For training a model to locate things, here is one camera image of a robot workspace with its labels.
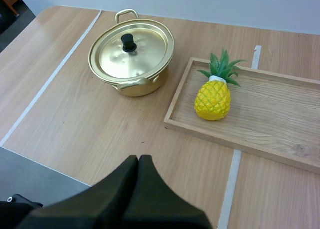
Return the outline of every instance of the gold pot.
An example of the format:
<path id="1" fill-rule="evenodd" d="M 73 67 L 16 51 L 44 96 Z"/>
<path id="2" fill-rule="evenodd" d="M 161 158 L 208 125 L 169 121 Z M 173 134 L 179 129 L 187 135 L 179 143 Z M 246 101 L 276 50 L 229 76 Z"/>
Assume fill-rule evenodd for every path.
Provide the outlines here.
<path id="1" fill-rule="evenodd" d="M 121 15 L 134 20 L 119 23 Z M 140 19 L 135 10 L 120 11 L 116 26 L 92 45 L 89 65 L 102 81 L 128 97 L 141 97 L 157 90 L 168 78 L 168 64 L 175 40 L 169 29 L 154 20 Z"/>

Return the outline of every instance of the yellow pineapple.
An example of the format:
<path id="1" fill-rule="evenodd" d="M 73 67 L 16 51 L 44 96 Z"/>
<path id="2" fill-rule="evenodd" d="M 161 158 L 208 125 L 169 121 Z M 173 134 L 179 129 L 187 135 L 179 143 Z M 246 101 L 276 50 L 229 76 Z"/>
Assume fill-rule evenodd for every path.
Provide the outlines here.
<path id="1" fill-rule="evenodd" d="M 222 49 L 221 59 L 211 53 L 210 56 L 210 72 L 198 70 L 209 81 L 202 86 L 196 96 L 194 108 L 199 117 L 216 121 L 224 118 L 229 110 L 231 103 L 231 93 L 227 84 L 240 85 L 231 78 L 232 75 L 238 76 L 234 69 L 238 69 L 235 65 L 244 60 L 235 60 L 229 63 L 229 55 L 227 50 Z"/>

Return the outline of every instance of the pineapple crown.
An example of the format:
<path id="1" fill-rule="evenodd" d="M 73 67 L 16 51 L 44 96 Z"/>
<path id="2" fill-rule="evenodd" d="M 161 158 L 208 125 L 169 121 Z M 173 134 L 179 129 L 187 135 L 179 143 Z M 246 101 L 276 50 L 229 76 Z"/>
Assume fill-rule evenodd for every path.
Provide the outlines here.
<path id="1" fill-rule="evenodd" d="M 238 76 L 234 69 L 238 69 L 239 67 L 236 64 L 240 62 L 245 62 L 245 60 L 235 60 L 229 63 L 229 54 L 227 50 L 222 49 L 221 59 L 219 61 L 218 57 L 211 53 L 210 55 L 210 72 L 205 70 L 198 70 L 198 72 L 204 74 L 206 77 L 210 78 L 211 76 L 216 76 L 222 78 L 228 84 L 233 84 L 240 87 L 239 83 L 231 78 L 232 75 Z"/>

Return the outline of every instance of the pot lid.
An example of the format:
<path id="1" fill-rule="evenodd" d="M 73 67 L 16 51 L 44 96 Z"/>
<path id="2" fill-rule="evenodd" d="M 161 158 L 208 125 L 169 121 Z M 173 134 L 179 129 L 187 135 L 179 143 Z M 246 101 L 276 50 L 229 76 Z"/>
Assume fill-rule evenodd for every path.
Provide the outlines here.
<path id="1" fill-rule="evenodd" d="M 119 23 L 119 16 L 126 13 L 134 13 L 137 19 Z M 116 22 L 90 50 L 93 73 L 114 85 L 159 74 L 174 52 L 175 41 L 169 29 L 157 21 L 139 19 L 131 9 L 119 12 Z"/>

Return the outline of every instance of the wooden table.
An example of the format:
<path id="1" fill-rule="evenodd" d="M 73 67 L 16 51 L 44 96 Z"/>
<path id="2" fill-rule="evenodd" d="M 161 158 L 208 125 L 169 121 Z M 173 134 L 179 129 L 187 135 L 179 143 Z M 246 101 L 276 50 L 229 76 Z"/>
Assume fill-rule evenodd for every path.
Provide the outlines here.
<path id="1" fill-rule="evenodd" d="M 98 13 L 49 8 L 0 54 L 0 140 Z M 164 86 L 129 98 L 94 76 L 90 47 L 115 24 L 115 13 L 103 11 L 3 146 L 90 185 L 129 155 L 152 155 L 165 182 L 203 209 L 216 228 L 234 150 L 165 129 L 163 123 L 190 57 L 207 59 L 225 48 L 231 59 L 246 59 L 242 66 L 250 67 L 260 45 L 260 70 L 320 80 L 320 36 L 143 18 L 165 24 L 176 40 Z M 242 153 L 229 229 L 315 229 L 320 228 L 319 215 L 319 175 Z"/>

